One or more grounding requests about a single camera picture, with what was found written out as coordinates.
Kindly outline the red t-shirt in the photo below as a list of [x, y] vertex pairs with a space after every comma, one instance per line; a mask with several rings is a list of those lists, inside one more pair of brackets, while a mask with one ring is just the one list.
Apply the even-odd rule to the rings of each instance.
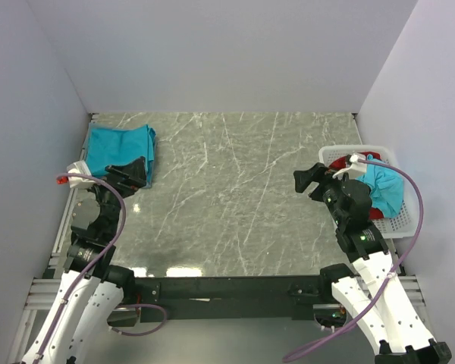
[[[329, 168], [336, 172], [350, 168], [350, 156], [347, 153], [335, 159]], [[369, 195], [372, 201], [369, 218], [371, 220], [380, 220], [383, 218], [392, 218], [396, 208], [400, 207], [401, 197], [401, 180], [393, 171], [376, 165], [362, 165], [363, 171], [348, 171], [349, 179], [357, 180], [369, 187]]]

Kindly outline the white plastic basket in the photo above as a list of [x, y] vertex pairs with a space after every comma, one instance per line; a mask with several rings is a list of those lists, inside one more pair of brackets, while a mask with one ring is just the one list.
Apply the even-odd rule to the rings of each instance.
[[[391, 150], [383, 146], [374, 145], [334, 145], [323, 146], [318, 151], [319, 161], [327, 166], [332, 162], [352, 155], [353, 153], [376, 152], [380, 155], [379, 160], [384, 163], [400, 167], [397, 158]], [[395, 218], [383, 218], [375, 221], [376, 227], [380, 230], [385, 239], [400, 239], [411, 237], [416, 231], [418, 222], [418, 201], [414, 189], [406, 178], [403, 179], [403, 204], [400, 213]]]

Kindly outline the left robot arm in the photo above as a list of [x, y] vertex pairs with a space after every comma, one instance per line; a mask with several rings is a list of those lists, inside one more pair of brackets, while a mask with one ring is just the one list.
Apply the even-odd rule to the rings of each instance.
[[97, 209], [83, 205], [73, 219], [58, 292], [23, 363], [81, 363], [86, 345], [112, 311], [137, 294], [134, 273], [112, 265], [111, 258], [126, 222], [124, 200], [147, 184], [145, 158], [108, 165], [103, 177], [91, 176], [78, 162], [57, 182], [93, 193]]

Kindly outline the black base beam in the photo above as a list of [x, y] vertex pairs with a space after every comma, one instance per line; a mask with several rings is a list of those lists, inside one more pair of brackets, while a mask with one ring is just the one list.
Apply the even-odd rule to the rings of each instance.
[[152, 304], [170, 320], [310, 320], [339, 328], [347, 311], [318, 275], [136, 278], [122, 304]]

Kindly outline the turquoise t-shirt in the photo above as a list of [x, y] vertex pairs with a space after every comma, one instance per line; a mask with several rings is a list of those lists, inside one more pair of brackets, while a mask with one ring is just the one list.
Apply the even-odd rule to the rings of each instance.
[[370, 189], [372, 207], [369, 218], [396, 218], [403, 205], [403, 178], [396, 171], [380, 166], [382, 161], [375, 162], [379, 165], [367, 165], [366, 173], [356, 178]]

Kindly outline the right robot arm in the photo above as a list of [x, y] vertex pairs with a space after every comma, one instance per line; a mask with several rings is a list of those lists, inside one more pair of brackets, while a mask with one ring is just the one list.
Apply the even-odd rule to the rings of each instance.
[[322, 163], [293, 173], [295, 191], [310, 184], [314, 201], [324, 203], [336, 224], [339, 246], [351, 266], [333, 265], [321, 270], [318, 295], [328, 303], [338, 301], [351, 321], [332, 334], [284, 357], [292, 362], [359, 327], [375, 353], [376, 363], [448, 363], [449, 346], [435, 340], [413, 307], [397, 275], [381, 232], [369, 218], [370, 188], [350, 178], [347, 169], [332, 171]]

